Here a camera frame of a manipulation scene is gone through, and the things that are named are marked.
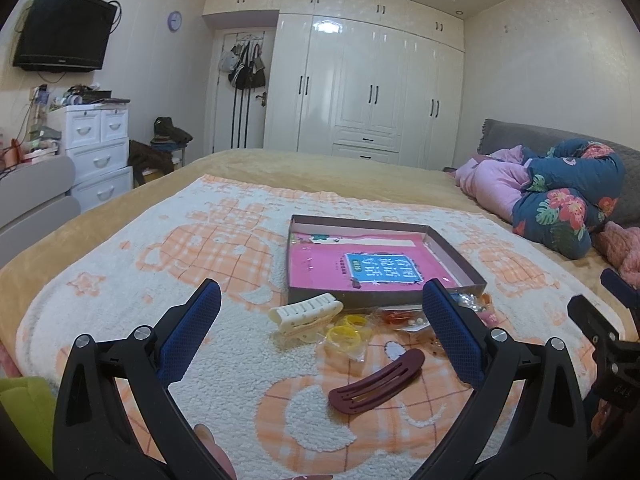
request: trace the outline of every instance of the white wall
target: white wall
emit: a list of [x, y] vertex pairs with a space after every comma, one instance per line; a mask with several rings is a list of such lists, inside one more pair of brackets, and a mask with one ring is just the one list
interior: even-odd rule
[[[20, 0], [0, 31], [0, 132], [4, 141], [18, 134], [27, 110], [29, 88], [43, 81], [36, 73], [12, 67], [17, 34], [14, 32], [29, 0]], [[114, 97], [131, 99], [129, 134], [149, 142], [158, 116], [193, 137], [188, 161], [204, 154], [204, 119], [212, 35], [202, 19], [205, 0], [119, 0], [124, 9], [120, 27], [111, 35], [104, 67], [89, 74], [68, 74], [53, 85], [100, 83]], [[171, 33], [170, 12], [180, 10], [182, 28]], [[55, 81], [59, 75], [43, 73]]]
[[454, 163], [486, 118], [640, 149], [640, 32], [620, 0], [508, 0], [465, 22]]

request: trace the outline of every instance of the tan bed sheet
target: tan bed sheet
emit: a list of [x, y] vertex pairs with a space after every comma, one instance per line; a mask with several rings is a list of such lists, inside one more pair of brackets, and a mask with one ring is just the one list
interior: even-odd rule
[[[16, 331], [31, 301], [44, 285], [146, 209], [207, 173], [271, 187], [333, 191], [345, 197], [482, 213], [511, 229], [466, 197], [450, 176], [439, 171], [263, 150], [231, 150], [209, 155], [80, 215], [0, 269], [0, 340], [14, 360]], [[628, 311], [600, 285], [600, 273], [607, 263], [595, 250], [572, 262], [543, 246], [536, 246], [610, 304], [622, 318], [627, 338], [636, 337]]]

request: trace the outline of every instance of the wardrobe drawer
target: wardrobe drawer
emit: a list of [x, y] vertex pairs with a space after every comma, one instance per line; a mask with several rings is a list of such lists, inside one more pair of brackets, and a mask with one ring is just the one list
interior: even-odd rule
[[74, 182], [79, 184], [94, 176], [124, 168], [129, 156], [129, 142], [127, 139], [112, 140], [95, 146], [67, 150], [66, 154], [76, 165]]
[[123, 139], [127, 136], [129, 111], [123, 109], [100, 112], [100, 140]]
[[100, 142], [100, 111], [67, 112], [66, 128], [62, 135], [68, 150]]
[[348, 144], [351, 146], [362, 146], [364, 148], [372, 147], [390, 152], [396, 150], [397, 140], [399, 140], [399, 136], [381, 135], [364, 130], [336, 128], [334, 133], [334, 142], [336, 144]]
[[387, 164], [397, 164], [398, 154], [394, 152], [380, 152], [379, 150], [367, 150], [365, 148], [352, 148], [334, 144], [331, 152], [334, 156], [345, 156], [347, 158], [359, 158], [361, 160], [376, 160]]
[[71, 196], [78, 199], [82, 213], [125, 194], [133, 188], [132, 168], [121, 168], [71, 188]]

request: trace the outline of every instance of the white and orange blanket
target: white and orange blanket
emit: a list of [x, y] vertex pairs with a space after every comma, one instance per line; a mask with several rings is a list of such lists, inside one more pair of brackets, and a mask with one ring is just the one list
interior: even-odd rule
[[[487, 280], [501, 326], [514, 338], [542, 343], [558, 336], [566, 342], [584, 392], [594, 366], [590, 344], [566, 316], [569, 299], [584, 294], [623, 333], [613, 311], [585, 286], [483, 216], [203, 176], [44, 287], [18, 330], [21, 369], [59, 384], [76, 336], [123, 338], [136, 326], [155, 324], [204, 278], [213, 278], [223, 291], [222, 309], [184, 379], [170, 391], [191, 424], [212, 429], [238, 478], [409, 478], [451, 427], [470, 390], [446, 359], [428, 353], [420, 380], [377, 409], [358, 416], [332, 412], [329, 390], [379, 370], [408, 345], [395, 333], [379, 333], [363, 365], [329, 358], [314, 345], [274, 345], [275, 324], [266, 312], [285, 299], [293, 214], [430, 225]], [[130, 390], [123, 385], [121, 392], [143, 449], [159, 456]], [[514, 388], [487, 453], [497, 450], [517, 398]]]

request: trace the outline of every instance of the gray headboard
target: gray headboard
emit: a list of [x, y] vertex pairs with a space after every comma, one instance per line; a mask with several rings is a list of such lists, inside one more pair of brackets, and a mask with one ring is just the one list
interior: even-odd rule
[[0, 267], [80, 214], [65, 193], [75, 167], [68, 156], [25, 165], [0, 180]]
[[503, 123], [487, 119], [482, 126], [482, 139], [478, 153], [489, 155], [501, 148], [513, 148], [519, 144], [528, 146], [539, 155], [567, 139], [596, 140], [612, 147], [625, 163], [626, 176], [622, 195], [609, 220], [622, 227], [640, 226], [640, 152], [611, 140], [599, 139], [565, 130], [554, 130], [529, 124]]

